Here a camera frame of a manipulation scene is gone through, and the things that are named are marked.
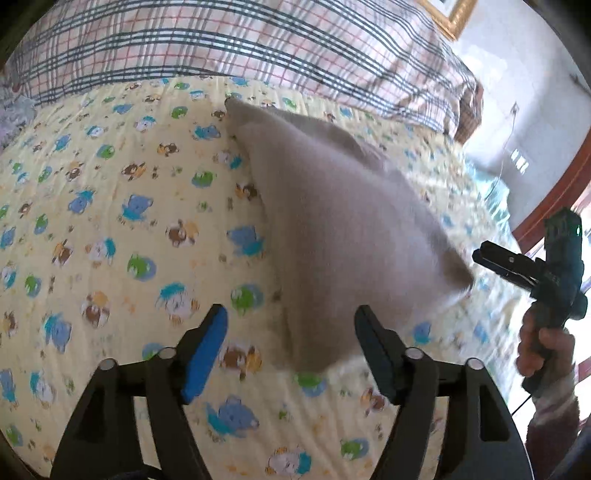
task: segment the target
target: cartoon print bed sheet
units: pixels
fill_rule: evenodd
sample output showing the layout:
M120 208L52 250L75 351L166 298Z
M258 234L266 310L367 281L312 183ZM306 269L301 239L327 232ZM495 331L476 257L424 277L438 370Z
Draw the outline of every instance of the cartoon print bed sheet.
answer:
M228 308L229 331L186 411L214 478L363 479L376 465L395 408L363 358L323 375L274 367L288 361L276 253L248 159L226 132L228 95L324 118L390 153L478 278L445 315L400 333L438 359L479 356L508 392L523 295L470 255L484 239L516 244L495 230L449 139L239 78L104 86L42 109L0 157L0 428L43 475L98 362L175 345L212 303ZM137 417L157 465L140 401Z

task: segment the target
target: white cord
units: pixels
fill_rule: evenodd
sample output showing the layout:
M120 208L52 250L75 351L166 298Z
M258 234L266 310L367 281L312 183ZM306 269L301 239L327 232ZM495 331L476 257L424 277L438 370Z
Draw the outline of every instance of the white cord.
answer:
M485 197L484 201L488 200L488 197L490 197L492 195L492 192L495 191L496 186L499 184L499 182L501 181L501 175L503 175L503 165L505 165L505 147L507 146L507 143L509 143L509 140L511 139L511 137L513 136L513 132L515 131L515 120L517 119L517 112L513 113L513 125L511 127L511 133L509 134L509 136L507 137L507 140L505 140L505 143L503 144L503 157L501 159L501 170L496 178L495 184L492 186L491 191L489 192L489 194Z

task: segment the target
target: framed picture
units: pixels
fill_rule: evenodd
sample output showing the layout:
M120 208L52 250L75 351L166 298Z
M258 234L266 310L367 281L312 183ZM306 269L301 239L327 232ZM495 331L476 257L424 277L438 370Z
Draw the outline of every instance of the framed picture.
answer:
M433 17L443 34L457 40L466 26L477 0L417 0Z

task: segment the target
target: wall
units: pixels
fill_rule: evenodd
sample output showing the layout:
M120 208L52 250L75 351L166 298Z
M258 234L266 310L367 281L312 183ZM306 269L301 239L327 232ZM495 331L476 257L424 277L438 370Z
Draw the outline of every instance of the wall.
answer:
M582 77L560 40L522 0L479 0L453 49L485 86L482 126L466 154L494 174L504 160L515 228L577 153L591 128L591 96L571 80L571 73ZM507 142L514 102L519 113ZM514 148L529 161L523 175L511 163Z

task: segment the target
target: checkered bedding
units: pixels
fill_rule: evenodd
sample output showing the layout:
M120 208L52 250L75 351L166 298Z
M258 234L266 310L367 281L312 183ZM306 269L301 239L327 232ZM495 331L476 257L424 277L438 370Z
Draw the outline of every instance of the checkered bedding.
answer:
M466 141L482 87L413 0L61 0L5 66L40 104L123 80L222 74Z

